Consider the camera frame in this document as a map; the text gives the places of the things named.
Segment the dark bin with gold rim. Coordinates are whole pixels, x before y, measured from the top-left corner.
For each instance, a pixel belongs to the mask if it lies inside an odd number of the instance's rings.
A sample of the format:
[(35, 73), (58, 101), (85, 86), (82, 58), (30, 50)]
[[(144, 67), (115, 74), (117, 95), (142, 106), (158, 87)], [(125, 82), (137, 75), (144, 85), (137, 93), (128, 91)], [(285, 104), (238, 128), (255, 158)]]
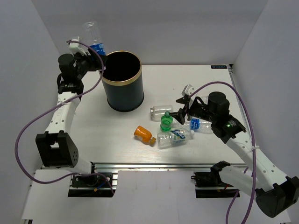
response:
[(102, 83), (107, 102), (116, 111), (133, 111), (144, 100), (142, 63), (131, 52), (115, 51), (107, 55)]

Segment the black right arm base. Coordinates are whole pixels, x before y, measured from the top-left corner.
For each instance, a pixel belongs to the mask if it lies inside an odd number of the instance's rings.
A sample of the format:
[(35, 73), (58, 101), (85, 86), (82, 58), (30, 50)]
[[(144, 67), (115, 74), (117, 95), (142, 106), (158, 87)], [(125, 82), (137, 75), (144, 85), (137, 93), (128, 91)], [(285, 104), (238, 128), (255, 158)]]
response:
[(194, 172), (191, 180), (195, 183), (196, 198), (233, 198), (235, 194), (237, 194), (237, 197), (240, 197), (238, 189), (228, 183), (224, 183), (219, 175), (223, 168), (230, 166), (230, 163), (220, 161), (211, 166), (209, 171)]

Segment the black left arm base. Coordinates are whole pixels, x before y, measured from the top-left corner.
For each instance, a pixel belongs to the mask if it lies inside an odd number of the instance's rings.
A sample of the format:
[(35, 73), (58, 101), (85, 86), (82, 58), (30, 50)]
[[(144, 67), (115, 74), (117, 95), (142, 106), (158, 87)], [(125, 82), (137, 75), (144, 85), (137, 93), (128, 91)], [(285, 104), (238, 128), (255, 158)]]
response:
[(88, 197), (88, 198), (111, 198), (113, 193), (108, 184), (110, 183), (113, 192), (116, 191), (117, 174), (104, 172), (102, 176), (81, 177), (72, 176), (68, 190), (68, 197)]

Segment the orange plastic bottle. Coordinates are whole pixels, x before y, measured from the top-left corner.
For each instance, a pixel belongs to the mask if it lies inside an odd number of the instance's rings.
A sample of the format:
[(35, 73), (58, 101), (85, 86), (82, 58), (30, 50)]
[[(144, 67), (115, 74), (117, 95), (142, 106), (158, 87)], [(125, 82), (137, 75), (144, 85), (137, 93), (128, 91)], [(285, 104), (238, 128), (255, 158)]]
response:
[(138, 126), (134, 132), (134, 137), (138, 140), (140, 140), (142, 143), (147, 145), (154, 145), (156, 142), (156, 138), (153, 137), (150, 131), (145, 129), (142, 126)]

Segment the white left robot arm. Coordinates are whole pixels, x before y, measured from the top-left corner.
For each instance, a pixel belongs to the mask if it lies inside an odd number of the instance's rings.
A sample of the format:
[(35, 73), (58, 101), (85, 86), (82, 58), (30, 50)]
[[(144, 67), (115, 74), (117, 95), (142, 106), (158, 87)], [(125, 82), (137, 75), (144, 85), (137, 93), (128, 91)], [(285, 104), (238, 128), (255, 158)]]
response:
[(96, 185), (99, 175), (92, 171), (93, 164), (90, 161), (80, 158), (70, 131), (84, 90), (82, 78), (89, 71), (101, 70), (106, 60), (107, 56), (96, 56), (92, 51), (63, 54), (58, 58), (61, 71), (57, 78), (58, 108), (54, 110), (45, 132), (36, 136), (36, 145), (45, 167), (81, 173), (88, 186)]

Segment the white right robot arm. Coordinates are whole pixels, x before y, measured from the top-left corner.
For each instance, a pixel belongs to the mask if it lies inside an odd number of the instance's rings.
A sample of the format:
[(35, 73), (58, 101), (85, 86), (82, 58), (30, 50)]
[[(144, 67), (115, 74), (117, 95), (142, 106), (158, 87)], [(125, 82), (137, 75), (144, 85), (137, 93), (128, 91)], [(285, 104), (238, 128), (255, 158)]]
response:
[(210, 181), (216, 186), (228, 183), (247, 195), (254, 192), (254, 200), (259, 209), (268, 217), (274, 218), (299, 198), (299, 179), (289, 177), (272, 163), (259, 149), (252, 146), (251, 137), (242, 123), (229, 112), (230, 103), (222, 92), (212, 92), (207, 103), (200, 97), (191, 100), (188, 95), (176, 100), (183, 104), (171, 116), (180, 124), (185, 117), (196, 117), (211, 122), (213, 133), (231, 148), (255, 174), (251, 178), (221, 161), (211, 167)]

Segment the clear jar with silver lid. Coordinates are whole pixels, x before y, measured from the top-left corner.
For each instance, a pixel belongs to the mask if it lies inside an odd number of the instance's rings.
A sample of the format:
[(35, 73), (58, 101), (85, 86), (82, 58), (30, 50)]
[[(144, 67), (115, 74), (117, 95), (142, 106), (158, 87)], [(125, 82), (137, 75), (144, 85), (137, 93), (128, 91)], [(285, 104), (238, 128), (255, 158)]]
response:
[(153, 106), (149, 110), (150, 118), (152, 121), (160, 121), (161, 117), (164, 116), (165, 112), (173, 112), (172, 105), (158, 105)]

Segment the blue sticker right corner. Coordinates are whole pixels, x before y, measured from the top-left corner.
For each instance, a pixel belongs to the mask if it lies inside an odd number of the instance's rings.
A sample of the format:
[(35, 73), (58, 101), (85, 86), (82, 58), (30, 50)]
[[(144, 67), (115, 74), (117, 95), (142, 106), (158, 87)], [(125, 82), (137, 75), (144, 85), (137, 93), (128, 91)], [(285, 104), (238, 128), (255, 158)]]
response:
[(226, 65), (211, 65), (211, 69), (227, 69)]

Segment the clear bottle blue label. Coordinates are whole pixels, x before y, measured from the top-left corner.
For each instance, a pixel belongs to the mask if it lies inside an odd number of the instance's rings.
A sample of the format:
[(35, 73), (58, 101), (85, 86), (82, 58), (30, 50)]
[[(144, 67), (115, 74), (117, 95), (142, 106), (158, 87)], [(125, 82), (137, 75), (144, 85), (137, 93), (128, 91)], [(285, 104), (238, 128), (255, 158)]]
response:
[(197, 133), (212, 134), (213, 131), (211, 128), (211, 124), (211, 122), (202, 119), (192, 118), (190, 121), (186, 120), (183, 125), (174, 120), (172, 123), (172, 128), (185, 128), (187, 130), (193, 130)]
[(89, 21), (83, 24), (85, 31), (85, 40), (87, 44), (99, 55), (106, 55), (104, 44), (100, 36), (98, 24), (96, 21)]

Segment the aluminium rail front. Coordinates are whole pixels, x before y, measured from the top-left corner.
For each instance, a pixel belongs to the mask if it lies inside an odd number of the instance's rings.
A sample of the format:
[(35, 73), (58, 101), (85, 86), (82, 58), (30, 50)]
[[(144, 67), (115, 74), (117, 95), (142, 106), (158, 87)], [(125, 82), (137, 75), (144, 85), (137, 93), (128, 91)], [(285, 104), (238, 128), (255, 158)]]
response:
[(211, 166), (214, 164), (197, 164), (197, 163), (178, 163), (178, 164), (168, 164), (168, 163), (99, 163), (95, 162), (94, 167), (97, 171), (100, 170), (178, 170), (178, 169), (190, 169), (199, 170), (207, 169), (210, 170)]

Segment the clear bottle green white label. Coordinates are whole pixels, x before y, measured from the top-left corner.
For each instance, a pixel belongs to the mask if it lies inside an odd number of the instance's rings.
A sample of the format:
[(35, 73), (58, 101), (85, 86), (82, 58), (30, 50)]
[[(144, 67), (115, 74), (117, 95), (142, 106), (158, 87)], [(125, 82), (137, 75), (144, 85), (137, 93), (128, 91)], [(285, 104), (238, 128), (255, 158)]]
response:
[(161, 132), (157, 135), (157, 142), (160, 148), (170, 148), (183, 145), (193, 138), (195, 132), (185, 128), (172, 129)]

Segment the green plastic bottle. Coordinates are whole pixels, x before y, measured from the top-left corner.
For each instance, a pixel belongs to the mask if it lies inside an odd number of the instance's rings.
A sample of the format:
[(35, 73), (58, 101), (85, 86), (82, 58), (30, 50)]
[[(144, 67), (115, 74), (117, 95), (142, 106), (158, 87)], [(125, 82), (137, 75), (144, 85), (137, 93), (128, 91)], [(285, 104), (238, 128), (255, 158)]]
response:
[(167, 132), (171, 130), (173, 123), (173, 117), (170, 115), (170, 111), (166, 111), (161, 117), (160, 129), (162, 132)]

